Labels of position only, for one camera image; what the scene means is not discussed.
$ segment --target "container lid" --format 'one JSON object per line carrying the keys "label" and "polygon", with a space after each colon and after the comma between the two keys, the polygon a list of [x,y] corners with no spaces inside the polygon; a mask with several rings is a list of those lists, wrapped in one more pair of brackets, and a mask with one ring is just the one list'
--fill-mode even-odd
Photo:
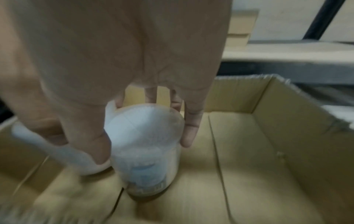
{"label": "container lid", "polygon": [[175,109],[140,104],[119,109],[105,130],[112,142],[112,156],[156,157],[181,139],[184,119]]}

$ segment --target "plastic cup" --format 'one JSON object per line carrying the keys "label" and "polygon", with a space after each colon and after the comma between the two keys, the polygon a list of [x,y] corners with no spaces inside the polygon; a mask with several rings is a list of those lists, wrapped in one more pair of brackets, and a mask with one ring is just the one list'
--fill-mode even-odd
{"label": "plastic cup", "polygon": [[112,142],[111,165],[133,196],[166,189],[180,160],[182,115],[168,107],[140,104],[118,110],[105,127]]}

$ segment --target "white plastic bottle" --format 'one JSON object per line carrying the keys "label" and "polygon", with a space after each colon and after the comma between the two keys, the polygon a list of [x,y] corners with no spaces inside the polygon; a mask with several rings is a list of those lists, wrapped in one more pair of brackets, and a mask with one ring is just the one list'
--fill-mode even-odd
{"label": "white plastic bottle", "polygon": [[176,110],[156,104],[120,109],[106,126],[112,142],[111,164],[138,197],[166,189],[176,176],[184,119]]}
{"label": "white plastic bottle", "polygon": [[[106,107],[105,126],[107,126],[107,124],[114,117],[114,113],[115,105],[112,101],[109,102]],[[54,158],[61,164],[71,167],[79,175],[84,176],[99,173],[111,166],[109,160],[102,165],[97,165],[88,154],[76,150],[69,145],[60,147],[52,145],[38,134],[27,129],[20,122],[13,124],[11,131],[13,136],[21,139],[26,143],[35,145],[41,151]]]}

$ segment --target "finger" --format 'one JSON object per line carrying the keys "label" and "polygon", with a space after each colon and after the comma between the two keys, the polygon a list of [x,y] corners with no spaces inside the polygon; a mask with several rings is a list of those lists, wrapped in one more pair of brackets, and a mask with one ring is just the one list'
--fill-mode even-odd
{"label": "finger", "polygon": [[111,141],[104,131],[105,105],[90,105],[70,101],[50,91],[49,98],[69,144],[91,155],[97,164],[106,162],[111,153]]}
{"label": "finger", "polygon": [[145,103],[156,103],[157,87],[145,88]]}
{"label": "finger", "polygon": [[177,110],[178,112],[181,111],[182,107],[182,99],[177,95],[175,90],[170,90],[170,107]]}
{"label": "finger", "polygon": [[204,112],[204,102],[194,103],[185,101],[184,103],[184,130],[181,138],[181,145],[188,148],[192,145]]}
{"label": "finger", "polygon": [[123,103],[124,103],[124,98],[125,98],[125,90],[121,91],[118,96],[115,98],[115,106],[117,107],[117,109],[122,108],[123,107]]}

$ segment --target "black pole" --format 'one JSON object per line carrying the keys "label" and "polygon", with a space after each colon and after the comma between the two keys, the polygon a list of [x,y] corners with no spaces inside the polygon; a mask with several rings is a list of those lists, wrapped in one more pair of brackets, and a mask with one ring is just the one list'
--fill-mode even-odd
{"label": "black pole", "polygon": [[325,0],[303,39],[319,40],[346,0]]}

